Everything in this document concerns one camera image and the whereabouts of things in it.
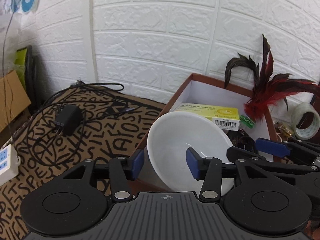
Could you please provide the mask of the white ceramic bowl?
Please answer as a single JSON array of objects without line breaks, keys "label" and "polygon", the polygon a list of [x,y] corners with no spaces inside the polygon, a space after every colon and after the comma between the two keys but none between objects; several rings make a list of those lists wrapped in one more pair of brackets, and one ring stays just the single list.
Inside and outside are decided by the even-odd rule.
[{"label": "white ceramic bowl", "polygon": [[186,162],[192,147],[201,157],[215,157],[230,163],[226,151],[233,146],[226,133],[212,121],[188,112],[170,112],[151,126],[147,151],[161,181],[172,191],[200,193],[203,181],[195,180]]}]

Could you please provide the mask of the clear packing tape roll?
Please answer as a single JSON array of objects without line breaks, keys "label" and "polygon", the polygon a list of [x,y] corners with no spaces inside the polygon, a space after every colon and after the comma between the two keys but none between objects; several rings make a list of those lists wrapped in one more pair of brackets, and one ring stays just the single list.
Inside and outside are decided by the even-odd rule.
[{"label": "clear packing tape roll", "polygon": [[309,103],[301,103],[291,114],[291,125],[299,140],[309,140],[319,131],[319,114]]}]

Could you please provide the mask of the cotton swab packet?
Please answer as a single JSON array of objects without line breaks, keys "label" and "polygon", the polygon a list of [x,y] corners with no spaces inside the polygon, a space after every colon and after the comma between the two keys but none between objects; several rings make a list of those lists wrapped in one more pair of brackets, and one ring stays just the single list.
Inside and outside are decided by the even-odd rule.
[{"label": "cotton swab packet", "polygon": [[278,121],[274,124],[274,127],[278,133],[286,138],[291,138],[294,135],[293,129],[285,122]]}]

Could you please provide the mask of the yellow green medicine box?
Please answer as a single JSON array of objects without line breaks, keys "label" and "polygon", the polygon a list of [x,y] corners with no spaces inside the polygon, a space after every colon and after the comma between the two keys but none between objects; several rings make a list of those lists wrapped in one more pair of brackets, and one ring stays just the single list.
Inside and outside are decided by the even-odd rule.
[{"label": "yellow green medicine box", "polygon": [[240,117],[237,108],[184,102],[181,103],[175,111],[198,114],[224,130],[239,130]]}]

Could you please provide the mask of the black power adapter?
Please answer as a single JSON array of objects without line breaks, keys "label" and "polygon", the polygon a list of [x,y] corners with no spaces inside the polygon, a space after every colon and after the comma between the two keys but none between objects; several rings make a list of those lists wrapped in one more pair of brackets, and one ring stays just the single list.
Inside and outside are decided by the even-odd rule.
[{"label": "black power adapter", "polygon": [[83,120],[81,109],[76,105],[65,105],[57,114],[54,124],[63,136],[73,135]]}]

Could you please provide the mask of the red black feather duster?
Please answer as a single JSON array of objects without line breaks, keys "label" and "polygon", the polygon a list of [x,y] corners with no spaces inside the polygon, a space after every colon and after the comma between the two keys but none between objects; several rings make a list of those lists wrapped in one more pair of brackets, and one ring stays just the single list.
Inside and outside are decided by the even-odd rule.
[{"label": "red black feather duster", "polygon": [[232,69],[236,67],[245,67],[253,72],[251,99],[244,104],[244,111],[253,122],[262,120],[270,105],[276,105],[279,100],[287,101],[288,96],[306,92],[319,97],[319,85],[311,80],[292,79],[289,73],[273,75],[274,60],[266,37],[263,37],[262,65],[256,64],[250,56],[241,54],[228,61],[225,88],[230,82]]}]

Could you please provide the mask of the white thermostat device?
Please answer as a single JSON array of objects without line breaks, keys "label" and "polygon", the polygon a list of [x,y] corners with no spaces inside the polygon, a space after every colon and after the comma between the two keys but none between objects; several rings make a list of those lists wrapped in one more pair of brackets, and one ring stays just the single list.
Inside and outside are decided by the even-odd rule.
[{"label": "white thermostat device", "polygon": [[13,145],[3,148],[0,153],[0,186],[18,175],[21,159]]}]

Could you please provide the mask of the brown cardboard carton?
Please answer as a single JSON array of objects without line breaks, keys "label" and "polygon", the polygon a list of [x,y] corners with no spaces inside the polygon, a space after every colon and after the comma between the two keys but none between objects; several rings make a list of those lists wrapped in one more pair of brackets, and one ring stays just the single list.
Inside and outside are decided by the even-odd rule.
[{"label": "brown cardboard carton", "polygon": [[0,104],[1,131],[31,104],[15,70],[1,78]]}]

